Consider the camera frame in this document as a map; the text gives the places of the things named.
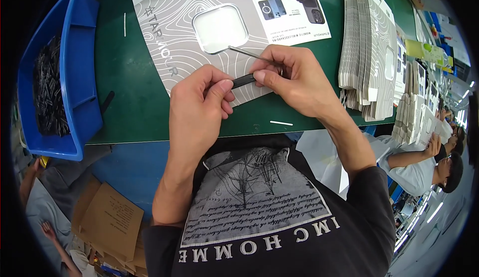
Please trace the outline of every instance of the sketch illustration on shirt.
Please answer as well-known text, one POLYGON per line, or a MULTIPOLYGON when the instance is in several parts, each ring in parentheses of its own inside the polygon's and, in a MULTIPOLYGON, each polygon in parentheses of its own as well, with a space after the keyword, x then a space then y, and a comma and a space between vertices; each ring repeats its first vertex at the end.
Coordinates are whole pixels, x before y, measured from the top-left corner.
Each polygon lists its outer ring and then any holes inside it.
POLYGON ((181 247, 216 244, 289 229, 331 212, 316 187, 287 162, 288 148, 223 152, 193 201, 181 247))

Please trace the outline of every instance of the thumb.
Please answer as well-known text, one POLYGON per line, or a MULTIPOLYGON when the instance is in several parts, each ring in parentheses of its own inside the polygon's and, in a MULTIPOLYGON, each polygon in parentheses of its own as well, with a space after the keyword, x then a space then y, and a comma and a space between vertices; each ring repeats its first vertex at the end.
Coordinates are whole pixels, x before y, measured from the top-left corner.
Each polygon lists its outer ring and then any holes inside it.
POLYGON ((281 77, 276 72, 271 70, 258 70, 253 73, 254 79, 261 84, 272 89, 276 94, 281 95, 286 89, 289 88, 290 80, 281 77))
POLYGON ((215 83, 209 90, 205 97, 205 103, 213 106, 221 107, 221 101, 225 97, 226 93, 231 91, 233 87, 233 81, 224 79, 215 83))

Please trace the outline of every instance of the blue crate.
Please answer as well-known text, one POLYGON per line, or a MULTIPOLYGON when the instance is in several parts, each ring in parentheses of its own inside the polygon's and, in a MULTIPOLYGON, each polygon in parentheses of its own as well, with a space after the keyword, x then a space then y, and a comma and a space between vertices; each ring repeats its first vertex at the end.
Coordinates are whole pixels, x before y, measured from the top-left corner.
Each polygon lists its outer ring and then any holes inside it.
POLYGON ((27 149, 32 154, 82 160, 83 146, 103 125, 93 61, 98 7, 95 0, 59 0, 23 54, 18 69, 18 104, 27 149), (42 136, 33 104, 33 66, 40 49, 59 31, 60 86, 71 134, 42 136))

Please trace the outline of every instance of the black hair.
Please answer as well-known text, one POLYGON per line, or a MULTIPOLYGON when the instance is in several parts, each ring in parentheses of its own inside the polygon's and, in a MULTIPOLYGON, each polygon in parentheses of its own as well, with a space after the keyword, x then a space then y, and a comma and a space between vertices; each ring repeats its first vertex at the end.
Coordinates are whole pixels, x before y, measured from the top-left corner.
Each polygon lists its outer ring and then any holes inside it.
POLYGON ((438 163, 440 160, 445 159, 447 157, 446 148, 443 144, 441 144, 441 148, 439 153, 434 156, 434 160, 438 163))
POLYGON ((458 139, 458 142, 456 143, 456 145, 454 146, 454 148, 452 148, 451 152, 456 152, 456 153, 458 153, 459 155, 462 155, 463 151, 464 151, 463 140, 458 139))
POLYGON ((464 170, 461 156, 457 152, 451 153, 452 165, 449 170, 449 177, 447 178, 446 186, 438 184, 438 186, 443 189, 444 193, 451 193, 458 187, 459 182, 461 181, 462 171, 464 170))

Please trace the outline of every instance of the light blue shirt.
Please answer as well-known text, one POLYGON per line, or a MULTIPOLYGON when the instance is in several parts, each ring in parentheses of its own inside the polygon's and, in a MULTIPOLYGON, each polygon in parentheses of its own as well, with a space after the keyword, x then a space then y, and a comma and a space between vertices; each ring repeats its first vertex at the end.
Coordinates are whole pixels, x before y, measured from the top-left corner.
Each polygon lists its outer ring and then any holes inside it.
POLYGON ((379 136, 377 139, 390 148, 385 157, 378 162, 380 168, 386 171, 387 175, 397 182, 406 193, 413 196, 420 196, 431 188, 434 167, 436 166, 434 157, 411 164, 407 167, 391 169, 387 163, 387 159, 391 154, 405 151, 422 151, 422 149, 414 143, 400 145, 392 136, 379 136))
POLYGON ((35 178, 33 183, 25 214, 33 230, 33 234, 38 239, 40 246, 42 246, 53 267, 57 270, 58 274, 60 274, 62 262, 60 253, 58 253, 52 241, 45 237, 40 223, 45 221, 50 222, 51 227, 57 234, 58 241, 63 248, 66 249, 73 238, 71 222, 65 217, 38 178, 35 178))

